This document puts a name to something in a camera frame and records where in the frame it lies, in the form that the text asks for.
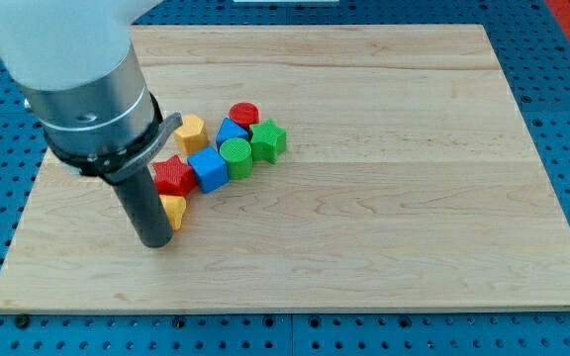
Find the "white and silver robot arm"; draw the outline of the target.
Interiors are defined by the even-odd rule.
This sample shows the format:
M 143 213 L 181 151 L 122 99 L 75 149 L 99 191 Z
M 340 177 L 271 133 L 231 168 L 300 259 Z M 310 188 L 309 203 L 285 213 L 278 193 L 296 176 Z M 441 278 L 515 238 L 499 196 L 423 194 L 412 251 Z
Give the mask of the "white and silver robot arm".
M 148 170 L 182 117 L 161 114 L 130 35 L 153 0 L 0 0 L 0 57 L 52 153 L 111 185 L 141 242 L 172 228 Z

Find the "grey flange mount plate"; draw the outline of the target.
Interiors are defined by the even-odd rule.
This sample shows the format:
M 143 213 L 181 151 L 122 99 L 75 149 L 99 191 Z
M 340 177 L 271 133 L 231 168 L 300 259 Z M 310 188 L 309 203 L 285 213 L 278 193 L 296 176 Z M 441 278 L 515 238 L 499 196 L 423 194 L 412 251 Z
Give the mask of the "grey flange mount plate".
M 179 113 L 164 119 L 158 103 L 148 94 L 152 121 L 135 137 L 130 130 L 109 125 L 83 131 L 54 131 L 45 125 L 45 137 L 53 154 L 81 176 L 100 177 L 110 185 L 120 185 L 138 171 L 146 169 L 170 135 L 182 125 Z

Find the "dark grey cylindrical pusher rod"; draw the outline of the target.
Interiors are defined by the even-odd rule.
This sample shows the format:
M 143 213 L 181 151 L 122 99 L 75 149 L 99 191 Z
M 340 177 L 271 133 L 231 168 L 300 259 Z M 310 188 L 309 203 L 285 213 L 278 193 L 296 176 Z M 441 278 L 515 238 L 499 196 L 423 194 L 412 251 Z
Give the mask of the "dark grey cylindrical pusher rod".
M 173 230 L 146 167 L 113 186 L 141 243 L 149 248 L 166 245 Z

